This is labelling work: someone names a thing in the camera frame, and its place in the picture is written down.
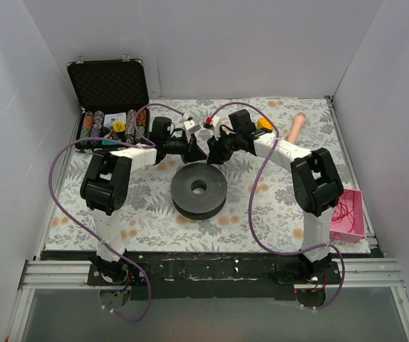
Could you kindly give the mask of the black cable spool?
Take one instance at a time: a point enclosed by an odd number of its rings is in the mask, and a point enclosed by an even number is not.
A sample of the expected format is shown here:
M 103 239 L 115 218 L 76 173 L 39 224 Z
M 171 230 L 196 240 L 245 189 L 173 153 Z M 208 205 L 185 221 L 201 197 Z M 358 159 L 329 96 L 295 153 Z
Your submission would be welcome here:
M 178 170 L 170 184 L 176 210 L 193 220 L 206 220 L 217 215 L 227 198 L 227 180 L 216 167 L 193 163 Z

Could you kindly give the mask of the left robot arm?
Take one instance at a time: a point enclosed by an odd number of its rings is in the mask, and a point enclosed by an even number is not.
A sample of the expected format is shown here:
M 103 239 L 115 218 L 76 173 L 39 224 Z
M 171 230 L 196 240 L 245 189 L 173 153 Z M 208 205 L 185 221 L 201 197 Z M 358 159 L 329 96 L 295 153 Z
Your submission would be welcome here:
M 146 144 L 111 152 L 97 151 L 86 171 L 81 197 L 91 210 L 95 233 L 101 238 L 91 262 L 111 284 L 122 284 L 128 277 L 127 266 L 120 262 L 120 256 L 125 253 L 120 233 L 120 209 L 128 195 L 131 174 L 160 163 L 167 154 L 180 155 L 184 163 L 207 157 L 195 137 L 200 130 L 199 123 L 188 118 L 179 129 L 172 130 L 171 125 L 171 119 L 156 117 Z

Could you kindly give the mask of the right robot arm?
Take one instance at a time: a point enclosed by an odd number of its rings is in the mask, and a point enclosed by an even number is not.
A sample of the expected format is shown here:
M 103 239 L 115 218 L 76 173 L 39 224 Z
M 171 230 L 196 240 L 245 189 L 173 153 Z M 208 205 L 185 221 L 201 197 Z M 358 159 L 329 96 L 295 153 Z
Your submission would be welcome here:
M 222 165 L 234 152 L 245 151 L 291 174 L 294 197 L 304 216 L 303 240 L 294 256 L 299 260 L 299 276 L 307 283 L 317 282 L 331 262 L 331 219 L 343 194 L 331 153 L 288 142 L 275 127 L 258 128 L 247 110 L 234 112 L 229 119 L 231 128 L 225 128 L 217 115 L 204 120 L 204 126 L 213 132 L 207 141 L 207 163 Z

